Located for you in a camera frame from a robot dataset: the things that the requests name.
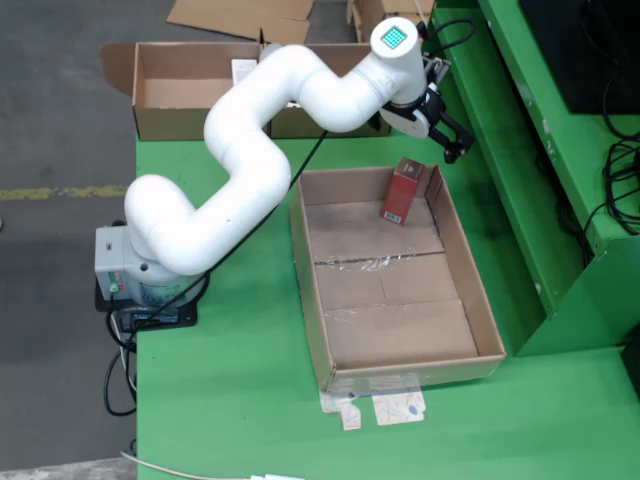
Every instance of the small red box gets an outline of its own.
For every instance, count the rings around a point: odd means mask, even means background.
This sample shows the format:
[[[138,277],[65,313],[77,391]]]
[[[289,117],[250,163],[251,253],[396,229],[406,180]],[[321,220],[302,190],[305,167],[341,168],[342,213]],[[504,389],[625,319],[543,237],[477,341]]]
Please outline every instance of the small red box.
[[[380,213],[382,218],[404,225],[423,172],[424,165],[421,163],[404,157],[400,160],[400,163],[393,171],[387,199]]]

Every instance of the concrete floor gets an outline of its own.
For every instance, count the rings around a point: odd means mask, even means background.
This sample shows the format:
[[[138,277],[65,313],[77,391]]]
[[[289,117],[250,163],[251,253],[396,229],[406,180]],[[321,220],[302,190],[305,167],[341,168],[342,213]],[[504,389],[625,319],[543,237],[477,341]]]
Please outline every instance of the concrete floor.
[[[134,177],[130,100],[104,82],[101,45],[229,38],[165,23],[172,4],[0,0],[0,471],[114,457],[135,437],[102,405],[115,348],[93,309],[94,230],[123,217],[124,189],[61,189]],[[355,40],[344,0],[310,20],[310,43]]]

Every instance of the white robotic arm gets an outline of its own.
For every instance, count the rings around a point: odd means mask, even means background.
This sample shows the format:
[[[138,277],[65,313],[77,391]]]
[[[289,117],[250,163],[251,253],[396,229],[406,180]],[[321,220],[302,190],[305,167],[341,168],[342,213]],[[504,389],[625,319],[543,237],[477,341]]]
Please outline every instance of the white robotic arm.
[[[443,145],[445,160],[454,161],[473,137],[445,112],[437,84],[447,69],[423,58],[416,27],[400,17],[373,30],[371,53],[342,78],[308,48],[272,48],[205,121],[205,143],[229,172],[227,183],[196,209],[171,180],[144,175],[127,191],[127,226],[97,230],[96,277],[109,305],[102,308],[179,307],[197,295],[189,285],[287,193],[289,162],[262,128],[291,100],[330,132],[354,130],[380,111],[391,126]],[[455,140],[435,128],[440,121]]]
[[[282,47],[262,60],[211,109],[204,139],[229,181],[194,209],[171,180],[145,175],[133,182],[125,213],[135,251],[178,275],[212,267],[284,198],[291,170],[262,127],[296,100],[324,129],[348,132],[387,102],[424,96],[426,80],[415,26],[404,18],[380,23],[372,52],[338,78],[311,50]]]

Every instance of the computer monitor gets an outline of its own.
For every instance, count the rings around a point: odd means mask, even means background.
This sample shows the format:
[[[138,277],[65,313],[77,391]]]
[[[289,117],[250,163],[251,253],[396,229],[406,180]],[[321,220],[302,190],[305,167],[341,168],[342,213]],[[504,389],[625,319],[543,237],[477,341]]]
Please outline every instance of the computer monitor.
[[[639,0],[520,0],[568,109],[640,113]]]

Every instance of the yellow floor line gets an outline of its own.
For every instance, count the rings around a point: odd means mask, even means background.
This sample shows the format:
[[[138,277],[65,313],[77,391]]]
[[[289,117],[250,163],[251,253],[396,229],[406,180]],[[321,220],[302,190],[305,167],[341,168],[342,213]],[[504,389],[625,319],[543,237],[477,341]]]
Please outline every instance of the yellow floor line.
[[[0,190],[0,201],[3,200],[46,200],[52,197],[90,198],[90,197],[124,197],[126,186],[105,185],[104,187],[84,188],[15,188]]]

